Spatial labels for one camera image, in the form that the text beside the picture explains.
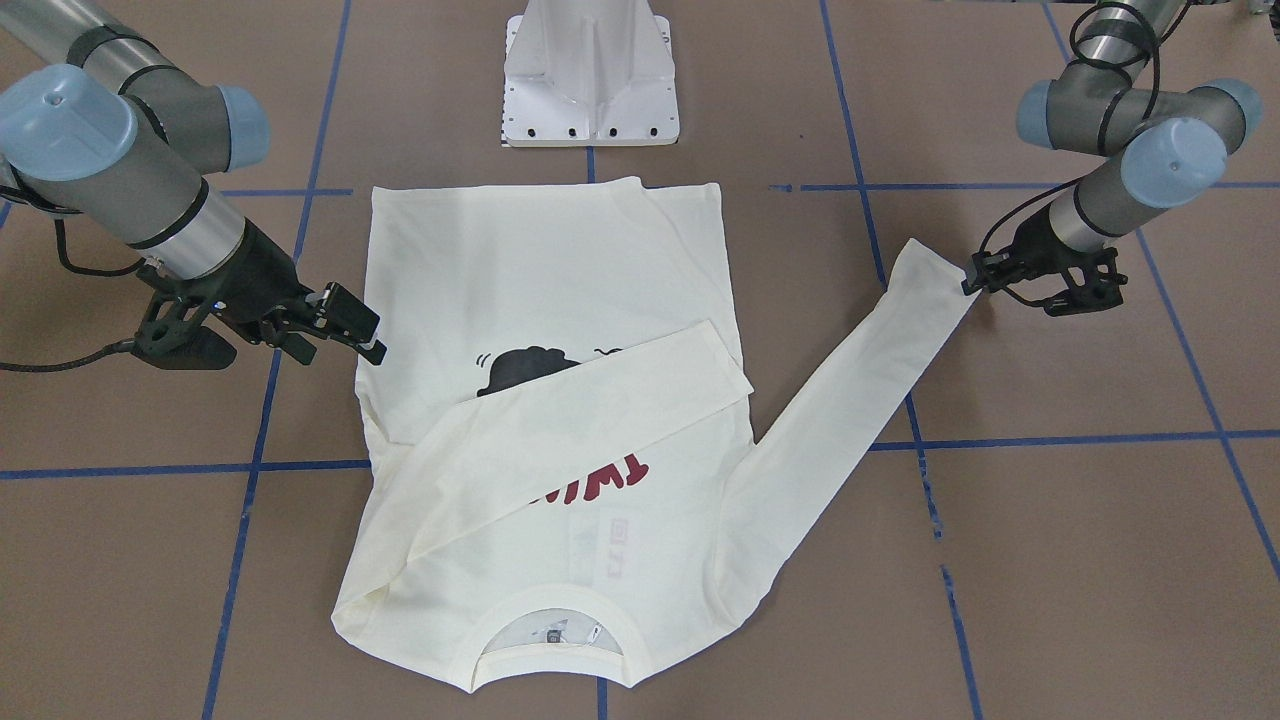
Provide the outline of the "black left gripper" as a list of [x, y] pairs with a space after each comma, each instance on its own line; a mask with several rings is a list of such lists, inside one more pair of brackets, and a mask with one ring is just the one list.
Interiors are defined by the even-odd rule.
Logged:
[[970, 256], [961, 291], [997, 293], [1001, 283], [1032, 281], [1060, 274], [1079, 261], [1079, 252], [1066, 246], [1053, 231], [1050, 214], [1037, 211], [1015, 231], [1012, 242], [1000, 252], [980, 250]]

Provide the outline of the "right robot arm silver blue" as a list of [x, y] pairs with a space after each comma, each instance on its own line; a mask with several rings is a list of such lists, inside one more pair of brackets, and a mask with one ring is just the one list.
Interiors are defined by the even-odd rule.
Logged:
[[3, 28], [46, 63], [3, 94], [3, 196], [97, 222], [154, 290], [133, 337], [97, 351], [168, 370], [218, 370], [251, 345], [310, 364], [334, 340], [383, 361], [379, 318], [347, 288], [311, 290], [294, 260], [209, 182], [260, 163], [270, 126], [244, 88], [202, 85], [92, 1], [5, 1]]

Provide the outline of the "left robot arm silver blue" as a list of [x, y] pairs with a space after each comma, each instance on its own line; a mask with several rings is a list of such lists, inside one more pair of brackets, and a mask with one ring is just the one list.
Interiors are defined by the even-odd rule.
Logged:
[[980, 243], [964, 293], [1011, 293], [1016, 283], [1059, 275], [1064, 288], [1034, 301], [1046, 314], [1116, 307], [1126, 283], [1116, 241], [1221, 179], [1265, 110], [1239, 79], [1162, 88], [1161, 50], [1187, 9], [1184, 1], [1098, 1], [1076, 19], [1071, 60], [1059, 78], [1024, 94], [1018, 133], [1101, 164], [1028, 200], [1030, 215], [1006, 247]]

